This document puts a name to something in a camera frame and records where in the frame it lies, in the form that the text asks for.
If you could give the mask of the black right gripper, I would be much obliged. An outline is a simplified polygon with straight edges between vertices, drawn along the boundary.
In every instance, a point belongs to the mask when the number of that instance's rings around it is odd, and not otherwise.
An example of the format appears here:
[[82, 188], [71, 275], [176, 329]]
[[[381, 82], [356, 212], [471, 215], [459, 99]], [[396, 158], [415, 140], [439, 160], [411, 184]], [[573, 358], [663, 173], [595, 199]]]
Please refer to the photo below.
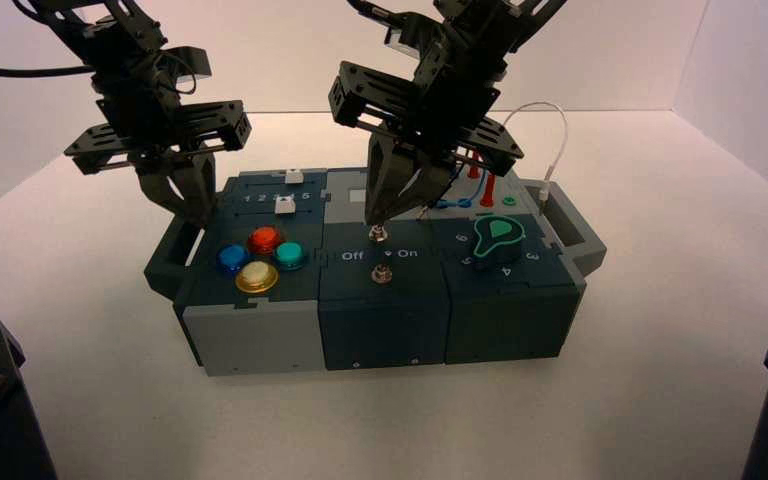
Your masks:
[[495, 85], [507, 68], [506, 49], [459, 38], [443, 26], [391, 27], [385, 43], [417, 59], [412, 79], [343, 61], [328, 92], [336, 123], [373, 132], [367, 224], [383, 224], [437, 200], [450, 183], [446, 167], [414, 174], [414, 152], [395, 139], [430, 153], [473, 149], [481, 156], [479, 166], [496, 175], [524, 156], [506, 128], [487, 116], [500, 95]]

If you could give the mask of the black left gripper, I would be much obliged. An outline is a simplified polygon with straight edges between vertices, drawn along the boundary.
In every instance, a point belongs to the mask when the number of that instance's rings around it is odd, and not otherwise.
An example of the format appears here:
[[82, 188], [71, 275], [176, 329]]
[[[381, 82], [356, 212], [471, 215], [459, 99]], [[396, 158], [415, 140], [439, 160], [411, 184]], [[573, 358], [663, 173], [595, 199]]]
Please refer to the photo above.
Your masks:
[[[64, 155], [89, 175], [108, 169], [114, 156], [134, 154], [144, 195], [205, 227], [216, 205], [212, 153], [242, 149], [251, 133], [240, 100], [181, 102], [179, 78], [211, 74], [203, 49], [161, 50], [94, 73], [91, 85], [101, 95], [96, 103], [106, 122], [87, 128]], [[184, 159], [171, 168], [149, 169]]]

